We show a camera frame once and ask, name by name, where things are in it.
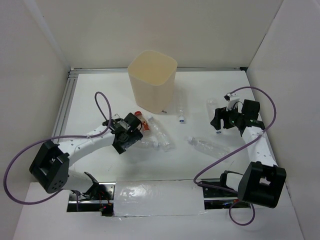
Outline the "clear bottle blue cap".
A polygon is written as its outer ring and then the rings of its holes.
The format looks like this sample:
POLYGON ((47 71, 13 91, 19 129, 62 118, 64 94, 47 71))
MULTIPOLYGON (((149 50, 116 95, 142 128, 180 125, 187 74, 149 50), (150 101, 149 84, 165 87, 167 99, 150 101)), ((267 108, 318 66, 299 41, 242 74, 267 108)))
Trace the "clear bottle blue cap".
POLYGON ((186 123, 186 96, 182 88, 176 88, 174 92, 175 110, 180 124, 186 123))
POLYGON ((218 101, 215 98, 208 98, 206 100, 206 109, 207 109, 207 114, 209 117, 209 123, 210 126, 213 128, 213 130, 215 131, 215 134, 220 136, 222 135, 222 130, 216 130, 212 125, 211 125, 211 121, 214 119, 215 117, 215 110, 218 108, 218 101))

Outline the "red-capped labelled small bottle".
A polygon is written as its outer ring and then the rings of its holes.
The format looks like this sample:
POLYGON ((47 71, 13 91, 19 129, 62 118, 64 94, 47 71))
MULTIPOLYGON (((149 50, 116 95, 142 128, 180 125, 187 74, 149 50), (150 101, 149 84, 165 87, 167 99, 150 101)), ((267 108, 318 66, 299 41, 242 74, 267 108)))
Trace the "red-capped labelled small bottle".
POLYGON ((151 134, 151 130, 147 123, 147 120, 144 118, 143 114, 140 111, 136 111, 134 115, 141 121, 142 127, 140 129, 141 133, 144 135, 151 134))

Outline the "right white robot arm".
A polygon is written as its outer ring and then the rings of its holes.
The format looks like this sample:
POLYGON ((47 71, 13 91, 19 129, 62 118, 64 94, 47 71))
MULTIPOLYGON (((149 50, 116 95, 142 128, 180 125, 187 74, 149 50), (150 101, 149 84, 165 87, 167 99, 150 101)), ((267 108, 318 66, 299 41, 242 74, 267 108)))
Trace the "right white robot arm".
POLYGON ((217 130, 237 128, 248 145, 249 165, 244 174, 226 170, 220 176, 218 190, 223 196, 237 192, 239 200, 268 208, 275 208, 279 202, 287 177, 286 170, 278 167, 271 155, 266 138, 265 125, 258 119, 260 103, 245 99, 241 110, 240 99, 226 98, 228 105, 215 110, 210 124, 217 130))

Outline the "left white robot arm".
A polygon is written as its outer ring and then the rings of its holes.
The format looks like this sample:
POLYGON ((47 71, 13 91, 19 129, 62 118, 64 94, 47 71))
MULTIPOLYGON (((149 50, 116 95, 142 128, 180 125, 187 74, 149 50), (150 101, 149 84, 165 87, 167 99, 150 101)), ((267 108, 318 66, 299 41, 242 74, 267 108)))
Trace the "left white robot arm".
POLYGON ((60 143, 45 141, 29 171, 48 194, 60 190, 75 191, 86 199, 96 199, 100 194, 110 199, 108 190, 87 171, 76 172, 71 166, 85 156, 104 147, 112 146, 118 154, 140 141, 143 134, 142 122, 133 113, 125 118, 106 120, 83 138, 70 139, 60 143))

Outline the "beige plastic bin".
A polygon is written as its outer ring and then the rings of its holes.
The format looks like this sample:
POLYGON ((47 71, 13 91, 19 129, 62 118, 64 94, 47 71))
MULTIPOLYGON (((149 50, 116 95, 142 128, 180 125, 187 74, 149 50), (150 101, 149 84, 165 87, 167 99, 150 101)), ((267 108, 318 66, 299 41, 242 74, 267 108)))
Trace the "beige plastic bin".
POLYGON ((136 104, 159 114, 173 99, 178 63, 154 50, 141 52, 128 66, 128 76, 136 104))

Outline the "clear bottle white cap right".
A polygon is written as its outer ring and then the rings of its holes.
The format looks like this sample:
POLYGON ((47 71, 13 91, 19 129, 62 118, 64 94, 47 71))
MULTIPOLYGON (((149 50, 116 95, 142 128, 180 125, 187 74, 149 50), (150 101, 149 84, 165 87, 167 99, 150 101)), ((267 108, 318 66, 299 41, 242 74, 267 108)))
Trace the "clear bottle white cap right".
POLYGON ((197 152, 215 160, 220 160, 231 152, 227 146, 218 144, 206 138, 186 136, 184 140, 197 152))

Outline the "white taped front panel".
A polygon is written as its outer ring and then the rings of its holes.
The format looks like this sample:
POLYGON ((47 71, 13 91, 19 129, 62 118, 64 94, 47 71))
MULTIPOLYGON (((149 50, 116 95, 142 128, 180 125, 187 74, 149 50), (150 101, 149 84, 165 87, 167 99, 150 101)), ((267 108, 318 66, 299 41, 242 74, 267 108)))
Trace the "white taped front panel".
POLYGON ((192 180, 119 181, 113 212, 117 217, 196 216, 206 213, 203 189, 192 180))

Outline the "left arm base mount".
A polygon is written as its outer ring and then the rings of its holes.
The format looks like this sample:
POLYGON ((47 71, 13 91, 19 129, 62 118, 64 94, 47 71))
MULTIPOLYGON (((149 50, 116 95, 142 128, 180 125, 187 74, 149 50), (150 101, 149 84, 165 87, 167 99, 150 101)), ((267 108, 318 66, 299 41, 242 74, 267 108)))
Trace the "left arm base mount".
POLYGON ((104 217, 114 216, 115 182, 100 182, 92 195, 70 191, 66 211, 68 213, 100 213, 104 217))

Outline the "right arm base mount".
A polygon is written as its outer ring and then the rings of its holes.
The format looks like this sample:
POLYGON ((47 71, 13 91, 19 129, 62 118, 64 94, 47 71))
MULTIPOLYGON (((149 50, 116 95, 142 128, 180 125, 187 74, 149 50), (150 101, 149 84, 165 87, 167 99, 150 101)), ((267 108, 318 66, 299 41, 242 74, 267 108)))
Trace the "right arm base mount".
MULTIPOLYGON (((200 184, 218 187, 221 186, 220 180, 218 178, 203 179, 200 181, 200 184)), ((202 188, 205 210, 228 209, 232 204, 239 201, 235 193, 217 189, 214 187, 200 187, 202 188)), ((237 203, 234 208, 250 208, 250 205, 245 202, 240 202, 237 203)))

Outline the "aluminium frame rail left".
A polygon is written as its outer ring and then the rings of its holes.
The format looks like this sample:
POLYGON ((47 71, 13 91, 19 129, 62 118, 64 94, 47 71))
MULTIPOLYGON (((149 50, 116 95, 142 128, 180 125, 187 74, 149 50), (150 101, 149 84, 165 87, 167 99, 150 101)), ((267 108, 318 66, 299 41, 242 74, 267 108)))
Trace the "aluminium frame rail left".
POLYGON ((79 74, 73 69, 68 73, 63 96, 51 134, 52 137, 63 136, 65 134, 78 76, 79 74))

